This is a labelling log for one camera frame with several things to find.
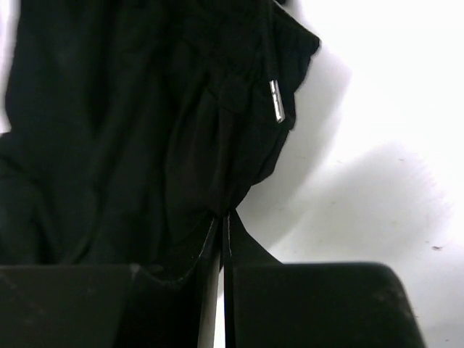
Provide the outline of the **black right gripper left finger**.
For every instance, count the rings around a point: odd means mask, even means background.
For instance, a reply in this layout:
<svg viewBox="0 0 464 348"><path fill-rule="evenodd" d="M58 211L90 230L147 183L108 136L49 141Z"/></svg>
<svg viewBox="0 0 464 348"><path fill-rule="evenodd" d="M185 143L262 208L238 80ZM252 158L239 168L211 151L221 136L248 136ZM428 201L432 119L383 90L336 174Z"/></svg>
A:
<svg viewBox="0 0 464 348"><path fill-rule="evenodd" d="M218 221L156 265L1 268L3 347L212 347Z"/></svg>

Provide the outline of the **black trousers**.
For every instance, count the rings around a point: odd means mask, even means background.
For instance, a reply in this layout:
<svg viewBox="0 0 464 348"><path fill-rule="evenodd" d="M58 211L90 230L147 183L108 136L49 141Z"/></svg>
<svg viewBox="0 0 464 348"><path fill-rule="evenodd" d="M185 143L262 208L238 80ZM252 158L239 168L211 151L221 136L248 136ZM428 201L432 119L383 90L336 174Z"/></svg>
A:
<svg viewBox="0 0 464 348"><path fill-rule="evenodd" d="M274 1L21 1L15 38L1 263L167 282L274 171L320 45Z"/></svg>

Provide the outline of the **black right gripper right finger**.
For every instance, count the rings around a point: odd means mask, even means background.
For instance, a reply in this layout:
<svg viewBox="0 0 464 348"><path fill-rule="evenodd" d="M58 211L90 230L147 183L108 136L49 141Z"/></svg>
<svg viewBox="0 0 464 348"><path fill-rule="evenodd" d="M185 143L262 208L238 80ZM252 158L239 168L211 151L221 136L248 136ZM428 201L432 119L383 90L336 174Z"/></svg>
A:
<svg viewBox="0 0 464 348"><path fill-rule="evenodd" d="M423 347L407 294L375 262L285 264L223 220L227 347Z"/></svg>

